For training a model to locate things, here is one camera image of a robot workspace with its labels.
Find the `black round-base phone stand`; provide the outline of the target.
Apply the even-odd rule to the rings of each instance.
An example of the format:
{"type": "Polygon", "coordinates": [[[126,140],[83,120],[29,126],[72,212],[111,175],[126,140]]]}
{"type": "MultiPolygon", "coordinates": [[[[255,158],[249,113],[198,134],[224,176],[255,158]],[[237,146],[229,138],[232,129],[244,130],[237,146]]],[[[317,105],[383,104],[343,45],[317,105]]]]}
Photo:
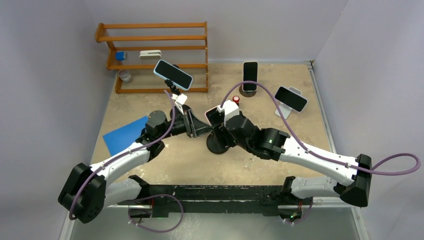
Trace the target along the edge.
{"type": "Polygon", "coordinates": [[[211,133],[206,139],[206,147],[211,153],[221,155],[230,149],[230,141],[228,133],[211,133]]]}

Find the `pink case phone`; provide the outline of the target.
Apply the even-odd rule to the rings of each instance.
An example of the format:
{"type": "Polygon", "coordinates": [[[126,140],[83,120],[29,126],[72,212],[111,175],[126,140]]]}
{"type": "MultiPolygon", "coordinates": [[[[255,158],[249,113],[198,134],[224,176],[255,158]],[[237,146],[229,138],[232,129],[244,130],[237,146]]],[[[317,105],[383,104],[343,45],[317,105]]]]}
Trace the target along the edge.
{"type": "Polygon", "coordinates": [[[205,113],[205,118],[207,120],[207,122],[211,125],[211,126],[215,126],[220,124],[223,120],[222,120],[222,116],[221,113],[218,111],[218,107],[215,106],[209,110],[207,110],[205,113]]]}

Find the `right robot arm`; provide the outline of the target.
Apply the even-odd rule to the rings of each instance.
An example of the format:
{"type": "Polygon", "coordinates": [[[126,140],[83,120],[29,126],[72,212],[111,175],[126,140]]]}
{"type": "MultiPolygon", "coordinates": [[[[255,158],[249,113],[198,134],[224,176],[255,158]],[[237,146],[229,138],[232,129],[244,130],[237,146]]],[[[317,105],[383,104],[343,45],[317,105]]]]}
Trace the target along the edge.
{"type": "Polygon", "coordinates": [[[218,128],[217,142],[239,146],[263,159],[292,163],[323,174],[323,177],[287,177],[280,196],[288,204],[311,197],[339,197],[343,202],[367,207],[372,175],[371,157],[338,155],[308,144],[300,146],[293,136],[275,128],[258,128],[248,118],[237,115],[224,122],[220,113],[207,116],[218,128]]]}

